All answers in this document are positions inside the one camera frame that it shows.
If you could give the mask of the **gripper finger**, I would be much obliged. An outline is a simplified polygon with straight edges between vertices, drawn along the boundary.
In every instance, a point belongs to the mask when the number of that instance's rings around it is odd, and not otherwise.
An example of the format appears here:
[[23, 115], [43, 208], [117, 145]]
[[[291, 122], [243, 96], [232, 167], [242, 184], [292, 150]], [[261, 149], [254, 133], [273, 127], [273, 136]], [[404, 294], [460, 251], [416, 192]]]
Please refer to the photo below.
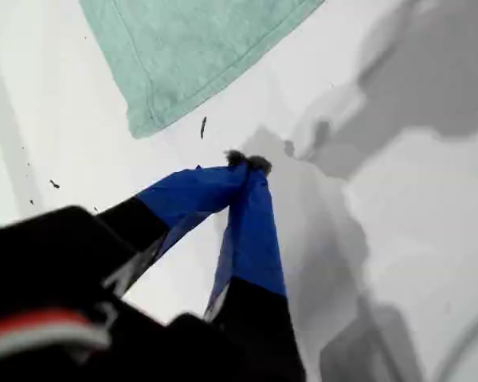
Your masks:
[[97, 214], [136, 251], [164, 255], [208, 216], [227, 208], [243, 189], [248, 159], [231, 150], [225, 166], [181, 170]]
[[246, 179], [229, 205], [206, 320], [238, 351], [238, 381], [304, 381], [289, 313], [268, 179], [259, 156], [230, 155]]

